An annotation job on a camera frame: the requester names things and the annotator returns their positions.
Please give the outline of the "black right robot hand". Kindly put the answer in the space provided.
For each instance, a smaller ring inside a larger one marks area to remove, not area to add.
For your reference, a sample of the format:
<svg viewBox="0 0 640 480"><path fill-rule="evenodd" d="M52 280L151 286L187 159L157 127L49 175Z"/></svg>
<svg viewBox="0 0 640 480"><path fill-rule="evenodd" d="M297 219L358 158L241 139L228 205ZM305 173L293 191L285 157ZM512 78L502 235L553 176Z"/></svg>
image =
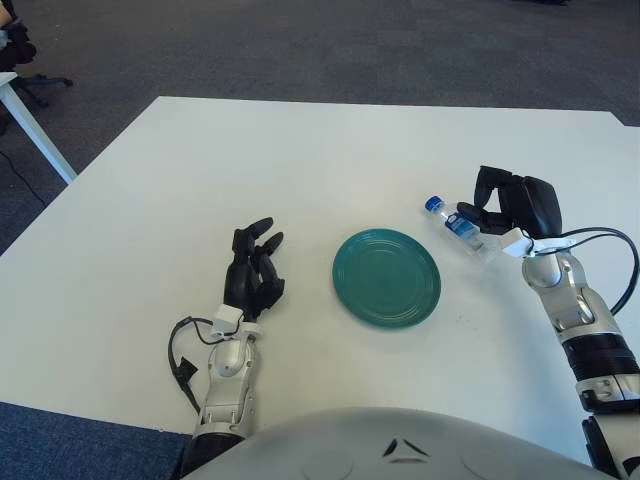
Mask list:
<svg viewBox="0 0 640 480"><path fill-rule="evenodd" d="M474 201L458 202L456 207L484 234L503 235L520 228L533 239L543 239L562 233L554 187L541 179L499 168L481 166Z"/></svg>

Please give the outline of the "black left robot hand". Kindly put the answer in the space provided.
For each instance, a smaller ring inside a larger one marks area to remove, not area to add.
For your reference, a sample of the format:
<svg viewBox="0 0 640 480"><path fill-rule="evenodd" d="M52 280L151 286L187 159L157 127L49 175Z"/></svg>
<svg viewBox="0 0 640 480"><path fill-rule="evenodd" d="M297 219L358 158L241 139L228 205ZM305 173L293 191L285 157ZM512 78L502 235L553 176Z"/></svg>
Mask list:
<svg viewBox="0 0 640 480"><path fill-rule="evenodd" d="M273 218L266 217L234 231L234 257L226 272L223 303L240 309L245 322L255 323L284 293L285 280L271 260L284 234L278 232L263 244L256 243L273 224Z"/></svg>

